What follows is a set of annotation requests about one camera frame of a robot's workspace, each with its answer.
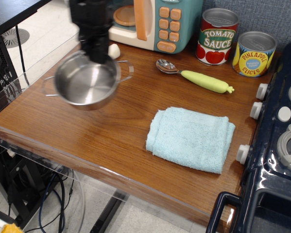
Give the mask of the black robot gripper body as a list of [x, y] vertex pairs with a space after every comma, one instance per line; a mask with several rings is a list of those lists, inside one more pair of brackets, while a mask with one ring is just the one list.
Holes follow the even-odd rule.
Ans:
[[113, 25], [107, 0], [69, 1], [71, 20], [79, 28], [78, 39], [86, 52], [108, 52], [109, 29]]

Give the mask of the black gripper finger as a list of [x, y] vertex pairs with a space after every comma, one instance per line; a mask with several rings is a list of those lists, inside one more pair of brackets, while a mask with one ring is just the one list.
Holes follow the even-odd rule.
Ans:
[[108, 44], [99, 41], [85, 41], [83, 51], [89, 57], [90, 61], [104, 64], [108, 57]]

